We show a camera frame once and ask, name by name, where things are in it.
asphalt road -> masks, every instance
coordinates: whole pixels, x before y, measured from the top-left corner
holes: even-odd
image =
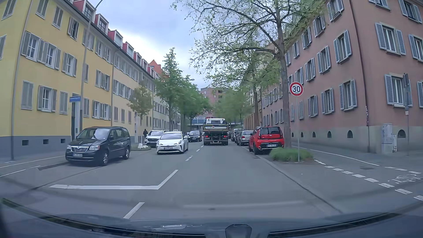
[[[410,175],[398,182],[398,176],[407,174],[423,180],[416,174],[423,171],[412,168],[386,168],[317,151],[313,163],[282,164],[254,156],[233,142],[202,145],[189,143],[184,154],[133,151],[130,159],[105,167],[70,165],[64,157],[3,163],[0,196],[53,215],[95,214],[134,221],[308,219],[386,212],[423,202],[414,198],[423,195],[419,179],[411,182]]]

car wheel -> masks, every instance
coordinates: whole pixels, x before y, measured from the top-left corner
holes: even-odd
[[[129,149],[129,146],[125,149],[125,155],[124,156],[122,156],[122,158],[124,159],[124,160],[127,160],[127,159],[129,159],[129,153],[131,152],[131,150]]]

sky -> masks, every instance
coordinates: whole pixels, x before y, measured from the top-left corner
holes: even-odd
[[[94,7],[99,0],[89,1]],[[202,75],[190,67],[190,49],[194,36],[190,34],[194,22],[186,19],[187,11],[171,8],[173,0],[103,0],[96,13],[109,22],[110,30],[118,30],[128,42],[149,63],[155,60],[162,64],[169,49],[175,47],[176,59],[183,75],[190,75],[197,87],[209,85]]]

grass patch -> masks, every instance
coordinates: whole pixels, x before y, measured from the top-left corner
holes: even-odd
[[[282,162],[297,162],[298,161],[298,149],[285,149],[282,147],[272,149],[270,157],[276,161]],[[313,155],[305,149],[299,150],[299,160],[307,161],[313,158]]]

red car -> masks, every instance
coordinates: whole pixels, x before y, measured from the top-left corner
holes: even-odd
[[[284,145],[285,140],[279,127],[259,127],[248,141],[248,150],[256,155],[259,151],[269,151]]]

